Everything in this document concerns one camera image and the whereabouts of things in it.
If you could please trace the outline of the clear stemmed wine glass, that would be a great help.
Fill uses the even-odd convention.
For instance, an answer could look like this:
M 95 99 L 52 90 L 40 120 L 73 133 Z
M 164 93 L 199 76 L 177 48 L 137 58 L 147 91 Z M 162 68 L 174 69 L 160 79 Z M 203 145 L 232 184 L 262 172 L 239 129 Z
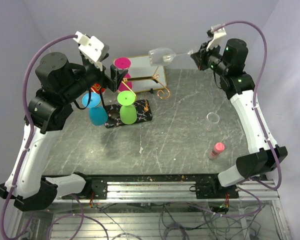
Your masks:
M 176 53 L 171 48 L 159 47 L 148 51 L 148 59 L 151 66 L 167 66 L 178 56 L 190 56 L 194 50 Z

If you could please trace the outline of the red plastic wine glass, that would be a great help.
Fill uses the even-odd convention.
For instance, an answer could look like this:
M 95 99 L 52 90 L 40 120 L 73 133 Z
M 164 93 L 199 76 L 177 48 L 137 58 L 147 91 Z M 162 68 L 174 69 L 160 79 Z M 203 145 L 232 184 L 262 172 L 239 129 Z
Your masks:
M 98 83 L 95 83 L 90 89 L 92 92 L 97 93 L 97 94 L 103 94 L 103 92 L 106 90 Z

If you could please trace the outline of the clear tumbler glass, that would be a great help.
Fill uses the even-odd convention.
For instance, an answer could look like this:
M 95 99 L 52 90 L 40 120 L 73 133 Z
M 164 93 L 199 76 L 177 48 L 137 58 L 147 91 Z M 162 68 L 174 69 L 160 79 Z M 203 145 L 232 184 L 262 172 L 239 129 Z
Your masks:
M 217 128 L 220 122 L 220 116 L 215 112 L 209 112 L 205 118 L 206 129 L 212 131 Z

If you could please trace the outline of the blue plastic wine glass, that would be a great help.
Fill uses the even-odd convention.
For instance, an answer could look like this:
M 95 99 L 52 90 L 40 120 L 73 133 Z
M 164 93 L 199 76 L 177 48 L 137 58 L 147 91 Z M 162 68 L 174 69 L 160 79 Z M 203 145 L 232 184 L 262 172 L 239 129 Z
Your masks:
M 108 114 L 102 105 L 100 95 L 95 92 L 85 94 L 82 98 L 82 104 L 88 108 L 88 115 L 91 123 L 95 126 L 104 125 L 108 120 Z

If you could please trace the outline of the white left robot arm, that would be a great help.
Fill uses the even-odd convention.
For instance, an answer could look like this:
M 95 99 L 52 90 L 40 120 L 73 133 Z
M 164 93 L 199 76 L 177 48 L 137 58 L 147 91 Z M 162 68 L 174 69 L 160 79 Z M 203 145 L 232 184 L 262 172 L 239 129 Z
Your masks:
M 62 133 L 74 103 L 93 85 L 115 92 L 126 70 L 112 65 L 110 75 L 104 66 L 96 66 L 87 57 L 81 64 L 70 63 L 65 54 L 52 52 L 43 56 L 35 70 L 41 87 L 29 102 L 29 115 L 24 118 L 24 135 L 18 160 L 5 183 L 0 184 L 0 197 L 12 198 L 22 212 L 48 208 L 59 197 L 74 194 L 88 198 L 93 191 L 92 179 L 81 173 L 59 177 L 43 176 L 48 155 Z

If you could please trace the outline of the green plastic wine glass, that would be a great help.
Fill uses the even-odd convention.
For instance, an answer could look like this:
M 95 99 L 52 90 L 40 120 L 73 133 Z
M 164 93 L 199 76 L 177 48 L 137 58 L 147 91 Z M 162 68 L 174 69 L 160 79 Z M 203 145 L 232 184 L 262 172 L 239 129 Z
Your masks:
M 126 125 L 134 124 L 137 120 L 135 100 L 136 95 L 129 90 L 122 91 L 117 96 L 117 101 L 121 105 L 119 110 L 120 120 Z

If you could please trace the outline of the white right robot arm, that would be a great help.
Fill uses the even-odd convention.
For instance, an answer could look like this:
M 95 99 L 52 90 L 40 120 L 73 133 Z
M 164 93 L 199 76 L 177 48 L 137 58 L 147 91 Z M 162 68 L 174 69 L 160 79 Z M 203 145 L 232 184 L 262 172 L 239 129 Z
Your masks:
M 218 181 L 211 184 L 211 194 L 221 198 L 228 192 L 229 186 L 277 169 L 288 151 L 285 146 L 278 145 L 258 109 L 255 83 L 244 70 L 248 55 L 246 42 L 229 39 L 223 54 L 220 54 L 220 46 L 208 49 L 208 45 L 208 42 L 202 43 L 190 57 L 199 70 L 211 69 L 214 75 L 220 77 L 220 88 L 237 112 L 249 152 L 238 157 L 234 166 L 220 172 Z

